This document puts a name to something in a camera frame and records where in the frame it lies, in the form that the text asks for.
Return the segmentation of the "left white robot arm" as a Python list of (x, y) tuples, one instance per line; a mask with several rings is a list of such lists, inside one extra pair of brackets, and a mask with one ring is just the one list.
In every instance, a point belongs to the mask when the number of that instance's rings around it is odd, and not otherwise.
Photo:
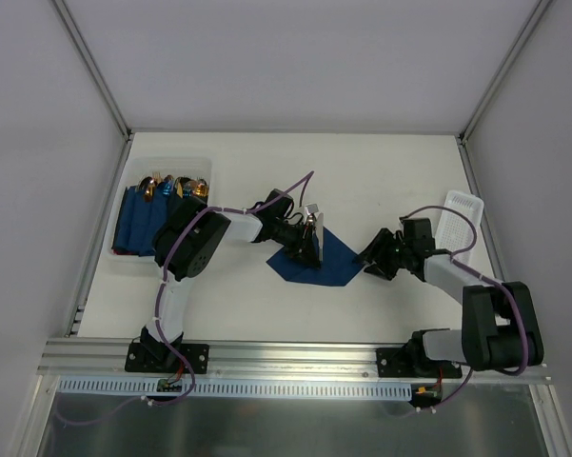
[(319, 269), (324, 260), (324, 214), (315, 204), (292, 209), (291, 197), (277, 189), (250, 209), (210, 207), (188, 197), (155, 235), (154, 261), (160, 286), (150, 320), (129, 345), (126, 370), (167, 372), (184, 363), (184, 315), (194, 279), (224, 241), (273, 241), (287, 258)]

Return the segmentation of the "blue paper napkin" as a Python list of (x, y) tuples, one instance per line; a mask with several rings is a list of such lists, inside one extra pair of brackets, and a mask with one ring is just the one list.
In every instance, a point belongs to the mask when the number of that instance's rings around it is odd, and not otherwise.
[(305, 267), (289, 259), (284, 248), (271, 256), (266, 264), (290, 283), (344, 287), (363, 267), (355, 262), (357, 254), (331, 230), (325, 228), (324, 235), (324, 257), (319, 269)]

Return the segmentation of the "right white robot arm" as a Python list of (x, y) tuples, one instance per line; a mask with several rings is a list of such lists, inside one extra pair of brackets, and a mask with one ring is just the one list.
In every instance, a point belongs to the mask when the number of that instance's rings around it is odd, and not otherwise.
[(431, 375), (441, 364), (509, 376), (543, 363), (544, 347), (529, 287), (500, 282), (437, 248), (427, 218), (403, 218), (402, 228), (382, 228), (355, 262), (372, 276), (393, 280), (406, 270), (440, 289), (462, 307), (459, 329), (412, 333), (392, 361), (407, 364), (417, 376)]

